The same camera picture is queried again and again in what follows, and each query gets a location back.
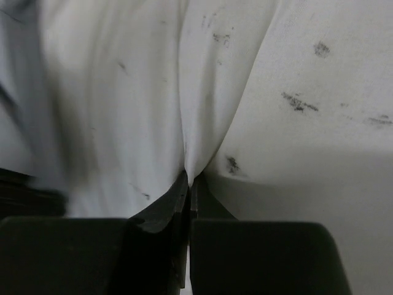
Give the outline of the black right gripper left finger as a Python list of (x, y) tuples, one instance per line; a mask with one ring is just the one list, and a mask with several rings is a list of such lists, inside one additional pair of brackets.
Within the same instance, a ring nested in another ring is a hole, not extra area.
[(13, 216), (1, 222), (2, 294), (179, 294), (188, 182), (130, 218)]

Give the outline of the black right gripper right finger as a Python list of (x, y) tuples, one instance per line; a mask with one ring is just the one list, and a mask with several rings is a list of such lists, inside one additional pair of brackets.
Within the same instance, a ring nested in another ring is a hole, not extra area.
[(313, 222), (240, 221), (204, 175), (190, 190), (193, 294), (350, 294), (336, 243)]

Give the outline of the white pillow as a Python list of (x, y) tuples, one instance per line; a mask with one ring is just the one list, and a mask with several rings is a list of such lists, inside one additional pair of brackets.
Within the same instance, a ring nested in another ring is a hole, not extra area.
[(392, 293), (391, 1), (43, 1), (67, 214), (129, 217), (185, 170), (237, 217), (333, 235)]

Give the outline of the grey pillowcase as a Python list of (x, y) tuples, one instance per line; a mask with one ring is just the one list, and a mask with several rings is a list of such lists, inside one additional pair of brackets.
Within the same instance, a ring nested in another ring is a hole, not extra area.
[(29, 152), (28, 186), (68, 193), (44, 66), (39, 1), (1, 1), (1, 106)]

